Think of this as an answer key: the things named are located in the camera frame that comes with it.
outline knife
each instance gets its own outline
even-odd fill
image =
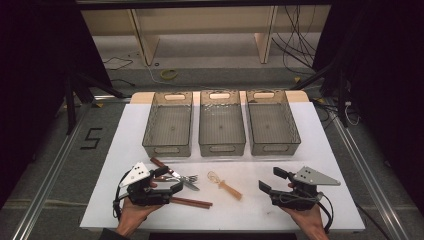
[[[150,161],[152,163],[156,164],[156,166],[158,166],[158,167],[165,166],[165,164],[163,162],[161,162],[159,159],[157,159],[155,157],[150,158]],[[193,190],[193,191],[199,191],[200,190],[193,183],[187,181],[187,179],[184,179],[183,177],[181,177],[180,174],[176,173],[174,170],[170,169],[169,167],[168,167],[168,173],[171,174],[173,177],[178,178],[181,182],[184,183],[184,185],[186,185],[191,190]]]

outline fork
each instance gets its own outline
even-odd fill
[[[189,182],[196,182],[197,181],[197,175],[194,176],[181,176],[182,178],[184,178],[186,181]],[[157,178],[153,179],[156,182],[179,182],[180,180],[178,178],[175,177],[168,177],[168,176],[160,176]]]

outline transparent storage bin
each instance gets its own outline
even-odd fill
[[[284,90],[246,92],[253,156],[293,155],[301,140]]]
[[[199,146],[203,157],[242,156],[246,145],[240,93],[200,93]]]
[[[147,155],[189,157],[192,122],[192,92],[156,92],[143,138]]]

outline white table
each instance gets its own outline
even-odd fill
[[[148,232],[294,232],[298,226],[290,216],[271,204],[267,194],[258,188],[258,180],[273,189],[290,191],[288,180],[273,175],[273,167],[297,172],[309,166],[341,182],[341,186],[318,186],[334,207],[332,231],[362,231],[365,226],[353,203],[352,197],[331,151],[312,103],[290,103],[302,140],[293,156],[253,157],[247,144],[242,157],[203,158],[198,147],[199,102],[195,98],[192,136],[192,155],[189,158],[162,158],[168,166],[182,175],[199,175],[195,192],[184,188],[176,197],[212,202],[210,209],[179,204],[165,205],[151,214],[140,229]],[[142,140],[149,115],[150,104],[128,104],[122,114],[97,185],[81,222],[89,230],[115,228],[118,224],[112,216],[112,201],[123,174],[142,161],[147,168],[156,169],[150,163]],[[246,113],[243,108],[244,121]],[[237,201],[207,178],[209,171],[216,172],[227,184],[243,194]],[[328,202],[321,202],[330,209]],[[327,217],[322,213],[324,225]]]

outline hand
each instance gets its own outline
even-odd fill
[[[157,184],[151,182],[150,186],[155,188]],[[122,207],[121,220],[116,228],[116,232],[121,236],[129,238],[141,223],[146,220],[150,213],[158,210],[162,206],[163,205],[153,205],[142,207],[134,205],[131,200],[126,197],[124,199],[124,206]]]
[[[294,185],[289,183],[289,187],[293,188]],[[311,210],[306,211],[297,211],[283,207],[280,208],[292,217],[293,221],[300,227],[309,239],[328,239],[322,224],[321,211],[317,204],[315,204]]]

